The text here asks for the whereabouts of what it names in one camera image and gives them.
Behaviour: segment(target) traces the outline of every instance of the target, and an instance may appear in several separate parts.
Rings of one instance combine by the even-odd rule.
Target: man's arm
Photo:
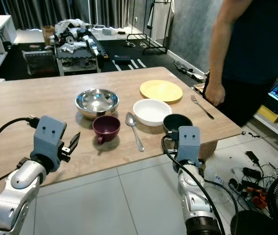
[[[215,21],[210,51],[210,78],[205,92],[206,99],[214,106],[223,103],[225,98],[222,73],[232,26],[251,2],[252,0],[224,0]]]

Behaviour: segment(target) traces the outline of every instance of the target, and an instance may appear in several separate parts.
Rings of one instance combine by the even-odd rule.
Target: black bowl
[[[192,126],[192,121],[181,114],[170,114],[164,118],[163,128],[166,135],[168,131],[178,131],[181,126]]]

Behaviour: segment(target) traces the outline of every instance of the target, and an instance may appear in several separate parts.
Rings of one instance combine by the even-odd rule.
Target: wooden table
[[[240,134],[240,128],[226,116],[206,102],[191,88],[165,68],[150,68],[107,72],[98,74],[50,77],[0,83],[0,127],[8,121],[28,117],[49,115],[67,123],[63,141],[68,144],[71,137],[81,132],[80,141],[69,163],[48,175],[43,185],[76,178],[97,171],[121,166],[142,159],[163,154],[162,127],[147,127],[138,124],[136,129],[145,147],[137,149],[131,127],[125,123],[127,112],[132,112],[133,104],[142,99],[140,85],[148,80],[162,79],[176,83],[183,90],[182,99],[171,104],[173,113],[189,117],[201,131],[201,143],[221,140]],[[76,96],[87,89],[104,88],[114,91],[120,98],[116,116],[121,121],[118,137],[102,146],[95,144],[92,122],[83,118],[75,105]],[[194,94],[200,104],[214,117],[211,120],[191,99]],[[0,176],[16,167],[23,157],[29,157],[33,150],[34,129],[26,122],[9,126],[0,134]]]

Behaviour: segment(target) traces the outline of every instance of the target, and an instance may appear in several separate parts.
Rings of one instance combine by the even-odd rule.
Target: black mat
[[[182,74],[174,66],[174,59],[167,54],[161,54],[158,49],[148,50],[145,55],[142,54],[143,47],[140,46],[141,40],[129,40],[136,44],[136,47],[126,47],[125,40],[108,40],[100,41],[101,45],[105,48],[106,53],[111,59],[114,55],[129,55],[131,59],[135,61],[138,67],[143,68],[137,59],[140,59],[147,68],[151,67],[165,67],[175,76],[177,76],[181,81],[187,84],[189,87],[198,84],[195,80],[191,79],[188,75]],[[122,70],[130,70],[128,65],[121,65]],[[115,65],[110,61],[105,62],[104,72],[117,71]]]
[[[31,45],[40,46],[37,48],[31,48]],[[45,43],[22,43],[18,45],[12,45],[5,60],[0,67],[0,78],[11,80],[22,80],[40,77],[54,77],[59,76],[58,73],[41,73],[36,75],[29,75],[27,73],[27,64],[23,58],[22,51],[38,51],[44,50]]]
[[[139,68],[143,68],[137,59],[140,59],[147,68],[151,67],[165,67],[175,76],[177,76],[181,81],[183,81],[188,86],[193,86],[197,84],[196,81],[191,79],[189,76],[179,72],[174,66],[174,60],[167,54],[161,54],[159,50],[149,50],[146,55],[143,55],[143,48],[140,47],[141,40],[130,40],[136,44],[136,47],[125,47],[125,40],[110,40],[110,41],[100,41],[101,45],[105,48],[107,54],[109,54],[112,59],[114,55],[129,55],[131,59],[135,61]],[[31,45],[40,46],[39,48],[31,48]],[[7,57],[5,58],[3,64],[0,67],[0,78],[4,78],[7,81],[10,80],[21,80],[21,79],[31,79],[40,77],[52,77],[59,76],[58,73],[41,73],[36,75],[29,75],[27,73],[27,64],[23,58],[22,51],[34,51],[34,50],[44,50],[44,43],[26,43],[13,45],[9,51]],[[104,64],[103,72],[117,71],[116,67],[112,63],[111,59],[106,61]],[[129,70],[128,65],[120,66],[122,70]],[[79,72],[77,74],[90,73],[89,71]]]

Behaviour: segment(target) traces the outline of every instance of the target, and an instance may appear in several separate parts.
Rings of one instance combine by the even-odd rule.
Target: gray curtain
[[[73,18],[71,0],[5,0],[16,28],[41,28]]]
[[[127,27],[129,0],[97,0],[98,24],[106,27]]]
[[[64,19],[96,23],[96,0],[3,0],[16,28],[41,28]],[[97,0],[99,24],[127,26],[128,0]]]

